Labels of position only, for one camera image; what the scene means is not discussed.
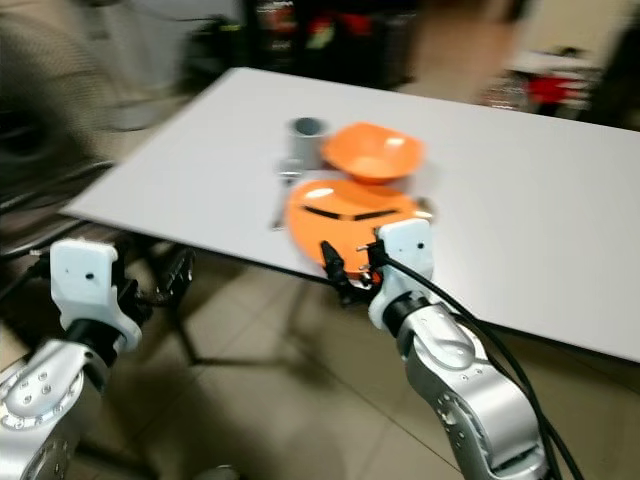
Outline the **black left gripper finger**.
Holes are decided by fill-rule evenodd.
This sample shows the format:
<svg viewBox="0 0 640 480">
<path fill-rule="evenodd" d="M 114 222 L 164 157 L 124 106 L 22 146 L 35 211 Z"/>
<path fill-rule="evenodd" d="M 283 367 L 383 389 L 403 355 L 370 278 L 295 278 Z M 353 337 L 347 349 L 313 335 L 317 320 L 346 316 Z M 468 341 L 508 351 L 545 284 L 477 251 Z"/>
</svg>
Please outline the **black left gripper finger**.
<svg viewBox="0 0 640 480">
<path fill-rule="evenodd" d="M 174 248 L 170 260 L 170 305 L 180 305 L 192 284 L 195 252 L 186 247 Z"/>
</svg>

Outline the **orange plastic plate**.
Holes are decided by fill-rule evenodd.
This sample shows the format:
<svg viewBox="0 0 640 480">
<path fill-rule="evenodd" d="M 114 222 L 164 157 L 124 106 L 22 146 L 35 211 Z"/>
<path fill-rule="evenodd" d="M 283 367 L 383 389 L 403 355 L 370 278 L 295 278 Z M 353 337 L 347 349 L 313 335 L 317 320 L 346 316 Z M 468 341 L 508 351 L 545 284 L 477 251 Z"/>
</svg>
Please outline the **orange plastic plate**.
<svg viewBox="0 0 640 480">
<path fill-rule="evenodd" d="M 284 212 L 285 229 L 291 234 L 294 246 L 303 255 L 323 265 L 320 243 L 329 241 L 337 248 L 349 274 L 360 273 L 361 266 L 369 264 L 369 256 L 362 246 L 375 241 L 374 229 L 388 223 L 383 221 L 342 221 L 321 218 L 302 209 L 315 206 L 347 215 L 384 209 L 416 207 L 416 218 L 422 218 L 420 202 L 415 198 L 385 186 L 365 186 L 346 178 L 307 180 L 294 188 Z"/>
</svg>

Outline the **black chopstick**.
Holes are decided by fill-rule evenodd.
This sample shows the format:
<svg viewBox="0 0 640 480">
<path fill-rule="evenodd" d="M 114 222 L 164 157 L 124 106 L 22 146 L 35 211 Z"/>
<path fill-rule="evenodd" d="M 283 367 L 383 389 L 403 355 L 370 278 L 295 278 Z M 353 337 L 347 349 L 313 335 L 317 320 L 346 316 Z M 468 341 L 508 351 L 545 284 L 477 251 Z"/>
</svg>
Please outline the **black chopstick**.
<svg viewBox="0 0 640 480">
<path fill-rule="evenodd" d="M 394 207 L 394 209 L 376 210 L 370 212 L 360 212 L 352 216 L 353 221 L 383 221 L 383 223 L 390 223 L 390 221 L 402 221 L 406 219 L 416 218 L 416 207 Z"/>
<path fill-rule="evenodd" d="M 342 221 L 356 221 L 358 220 L 356 216 L 343 214 L 343 212 L 333 212 L 324 209 L 320 209 L 320 207 L 305 205 L 302 207 L 306 212 L 311 212 L 311 214 L 319 215 L 321 218 L 329 218 L 333 220 L 342 220 Z"/>
</svg>

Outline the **orange plastic bowl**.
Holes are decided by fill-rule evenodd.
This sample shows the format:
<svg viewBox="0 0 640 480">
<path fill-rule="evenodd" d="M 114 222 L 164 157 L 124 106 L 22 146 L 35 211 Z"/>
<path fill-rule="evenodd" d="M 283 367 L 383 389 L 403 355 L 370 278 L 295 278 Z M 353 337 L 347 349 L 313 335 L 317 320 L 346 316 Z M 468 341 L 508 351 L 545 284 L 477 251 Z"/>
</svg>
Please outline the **orange plastic bowl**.
<svg viewBox="0 0 640 480">
<path fill-rule="evenodd" d="M 419 138 L 369 122 L 339 128 L 324 141 L 320 154 L 339 172 L 371 186 L 410 177 L 426 157 Z"/>
</svg>

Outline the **grey cup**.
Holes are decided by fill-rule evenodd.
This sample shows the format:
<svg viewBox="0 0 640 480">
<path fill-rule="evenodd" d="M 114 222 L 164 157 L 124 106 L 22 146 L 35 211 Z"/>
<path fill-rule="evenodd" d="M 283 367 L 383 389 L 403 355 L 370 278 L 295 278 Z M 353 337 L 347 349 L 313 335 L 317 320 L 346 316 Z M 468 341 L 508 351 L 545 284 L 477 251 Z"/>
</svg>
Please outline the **grey cup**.
<svg viewBox="0 0 640 480">
<path fill-rule="evenodd" d="M 321 148 L 328 125 L 316 116 L 298 116 L 287 125 L 288 150 L 284 164 L 297 172 L 324 168 Z"/>
</svg>

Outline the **dark round floor fan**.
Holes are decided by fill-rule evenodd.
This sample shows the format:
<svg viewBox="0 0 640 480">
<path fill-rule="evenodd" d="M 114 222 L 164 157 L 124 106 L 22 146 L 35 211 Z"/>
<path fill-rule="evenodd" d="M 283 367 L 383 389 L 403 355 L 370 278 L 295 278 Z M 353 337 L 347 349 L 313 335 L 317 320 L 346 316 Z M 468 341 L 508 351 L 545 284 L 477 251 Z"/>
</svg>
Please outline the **dark round floor fan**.
<svg viewBox="0 0 640 480">
<path fill-rule="evenodd" d="M 83 41 L 28 15 L 0 17 L 1 210 L 113 163 L 114 88 Z"/>
</svg>

